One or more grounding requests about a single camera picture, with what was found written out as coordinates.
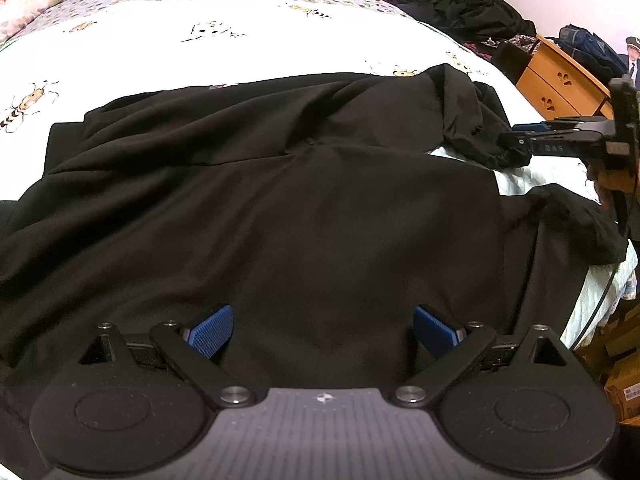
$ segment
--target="logo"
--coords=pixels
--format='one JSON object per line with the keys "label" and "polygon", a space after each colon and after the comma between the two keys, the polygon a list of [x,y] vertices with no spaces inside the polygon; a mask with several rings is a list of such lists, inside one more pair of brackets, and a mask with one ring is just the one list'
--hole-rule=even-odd
{"label": "logo", "polygon": [[556,153],[564,153],[564,146],[552,146],[549,144],[545,144],[546,152],[556,152]]}
{"label": "logo", "polygon": [[315,396],[314,399],[317,400],[318,402],[322,402],[323,404],[326,404],[334,400],[335,397],[328,393],[322,393],[318,396]]}

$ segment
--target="wooden drawer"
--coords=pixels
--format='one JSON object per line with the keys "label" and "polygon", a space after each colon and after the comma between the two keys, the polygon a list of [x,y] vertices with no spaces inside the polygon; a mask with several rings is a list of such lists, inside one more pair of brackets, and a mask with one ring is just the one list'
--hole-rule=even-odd
{"label": "wooden drawer", "polygon": [[604,86],[585,75],[551,46],[542,43],[529,68],[544,79],[580,115],[593,115],[607,97]]}
{"label": "wooden drawer", "polygon": [[546,120],[561,116],[580,115],[558,92],[530,68],[524,71],[516,88]]}

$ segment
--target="pillow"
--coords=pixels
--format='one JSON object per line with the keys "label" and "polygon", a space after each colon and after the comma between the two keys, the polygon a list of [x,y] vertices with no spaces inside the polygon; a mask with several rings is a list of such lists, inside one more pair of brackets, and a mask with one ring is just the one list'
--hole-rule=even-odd
{"label": "pillow", "polygon": [[61,0],[0,0],[0,44]]}

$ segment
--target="cardboard box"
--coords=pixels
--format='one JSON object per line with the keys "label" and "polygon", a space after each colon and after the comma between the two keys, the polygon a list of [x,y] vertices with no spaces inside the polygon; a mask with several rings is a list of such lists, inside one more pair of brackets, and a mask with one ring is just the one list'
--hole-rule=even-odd
{"label": "cardboard box", "polygon": [[599,377],[608,374],[613,366],[613,359],[607,353],[606,345],[610,341],[624,336],[636,327],[640,327],[640,315],[625,316],[625,320],[615,320],[607,324],[606,330],[597,333],[590,345],[580,347],[575,351],[577,356],[583,358],[592,377],[599,381]]}
{"label": "cardboard box", "polygon": [[601,335],[605,335],[605,334],[608,334],[609,332],[612,332],[613,329],[615,329],[618,326],[619,322],[620,322],[620,318],[619,317],[617,317],[613,321],[609,321],[605,326],[603,326],[600,329],[600,334]]}
{"label": "cardboard box", "polygon": [[640,416],[628,418],[627,420],[620,422],[620,424],[623,424],[624,426],[640,426]]}
{"label": "cardboard box", "polygon": [[640,314],[640,303],[633,307],[629,312],[625,314],[625,322],[629,321],[633,316]]}
{"label": "cardboard box", "polygon": [[604,391],[621,422],[640,415],[640,351],[613,365]]}
{"label": "cardboard box", "polygon": [[636,326],[605,345],[609,357],[615,357],[638,347],[640,347],[640,326]]}

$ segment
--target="bed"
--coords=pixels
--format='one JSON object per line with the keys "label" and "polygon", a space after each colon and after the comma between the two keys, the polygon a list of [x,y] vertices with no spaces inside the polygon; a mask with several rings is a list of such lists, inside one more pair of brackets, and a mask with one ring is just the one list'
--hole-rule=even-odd
{"label": "bed", "polygon": [[[11,118],[0,129],[0,200],[17,200],[42,176],[53,123],[81,121],[126,94],[309,73],[411,76],[441,63],[494,86],[512,124],[542,120],[495,67],[381,0],[67,0],[0,46],[0,121]],[[30,94],[39,97],[17,112]],[[462,159],[444,148],[433,155]],[[576,159],[535,157],[495,176],[502,194],[556,182],[596,200]],[[629,244],[588,333],[635,293],[637,262]],[[582,331],[611,271],[589,270],[565,344]]]}

